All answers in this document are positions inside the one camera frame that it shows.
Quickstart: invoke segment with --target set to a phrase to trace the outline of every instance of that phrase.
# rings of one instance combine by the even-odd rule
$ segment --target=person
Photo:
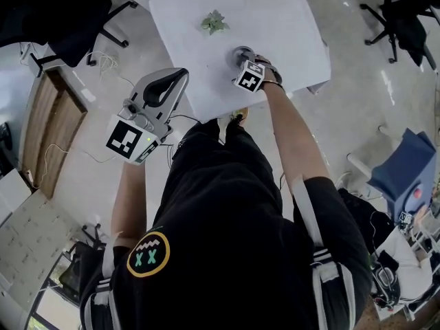
[[[385,251],[398,263],[395,273],[399,283],[399,303],[410,303],[423,296],[432,284],[430,258],[426,252],[422,249],[413,251],[386,213],[376,211],[369,202],[349,193],[344,185],[343,181],[339,187],[337,184],[338,192],[355,219],[373,260],[376,261]]]
[[[263,91],[287,185],[292,191],[296,178],[304,179],[326,248],[352,274],[357,320],[371,288],[362,235],[305,121],[269,69]],[[247,111],[236,113],[224,145],[217,120],[185,134],[147,232],[145,167],[124,164],[111,220],[111,233],[119,234],[111,288],[123,329],[318,328],[314,244],[299,211],[295,223],[283,218],[272,167],[243,128],[246,117]],[[328,301],[347,317],[345,299]]]

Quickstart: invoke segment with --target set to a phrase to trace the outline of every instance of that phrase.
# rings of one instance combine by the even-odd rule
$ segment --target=floor
[[[113,1],[119,4],[124,0]],[[390,65],[391,45],[386,39],[374,46],[364,45],[364,39],[381,30],[378,22],[358,6],[368,3],[376,8],[381,1],[308,0],[322,37],[330,47],[332,79],[317,96],[303,90],[296,92],[292,101],[315,136],[335,180],[351,168],[346,160],[350,152],[359,153],[371,166],[390,153],[391,142],[377,132],[381,124],[396,133],[403,133],[408,127],[425,131],[432,140],[435,138],[436,75],[427,62],[418,68],[407,53],[399,51],[399,62]],[[421,17],[421,20],[429,33],[428,47],[440,63],[440,43],[436,43],[440,26],[433,19]],[[95,50],[118,60],[116,72],[120,76],[135,83],[146,74],[173,66],[151,15],[143,8],[126,9],[107,27],[130,42],[126,49],[103,37],[96,43]],[[84,152],[98,161],[112,157],[103,145],[107,123],[111,114],[119,111],[131,85],[117,77],[114,70],[100,75],[99,67],[88,67],[85,61],[73,71],[63,67],[63,72],[77,93],[81,97],[86,95],[83,100],[89,113],[67,156],[54,198],[79,222],[99,221],[104,231],[109,231],[122,162],[114,159],[100,164]],[[185,98],[177,112],[191,115]],[[193,123],[185,118],[174,119],[175,132],[167,143],[178,143]],[[272,164],[278,182],[283,170],[267,103],[250,109],[245,128]],[[158,148],[146,163],[148,226],[159,207],[168,171],[166,147]],[[356,181],[361,176],[357,171],[354,173]],[[286,185],[283,201],[284,215],[291,218],[292,199]]]

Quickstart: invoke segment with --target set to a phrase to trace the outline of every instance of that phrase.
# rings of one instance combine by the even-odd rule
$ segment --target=black t-shirt
[[[353,274],[359,318],[370,288],[362,235],[329,179],[305,184],[326,247]],[[298,212],[297,223],[282,217],[276,189],[227,152],[171,175],[153,229],[133,251],[115,248],[122,328],[317,329],[314,246]]]

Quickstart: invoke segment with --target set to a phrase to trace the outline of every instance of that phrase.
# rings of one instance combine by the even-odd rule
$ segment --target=shoe
[[[248,116],[249,116],[248,107],[242,108],[240,110],[236,110],[231,115],[231,122],[235,121],[237,125],[243,126]]]
[[[351,171],[343,173],[335,183],[336,190],[340,190],[341,188],[345,188],[346,190],[348,190],[350,178]]]

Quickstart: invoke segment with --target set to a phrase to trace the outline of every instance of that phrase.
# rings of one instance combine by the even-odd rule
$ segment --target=circular logo
[[[160,272],[170,258],[170,243],[164,234],[149,232],[131,251],[126,267],[137,278]]]

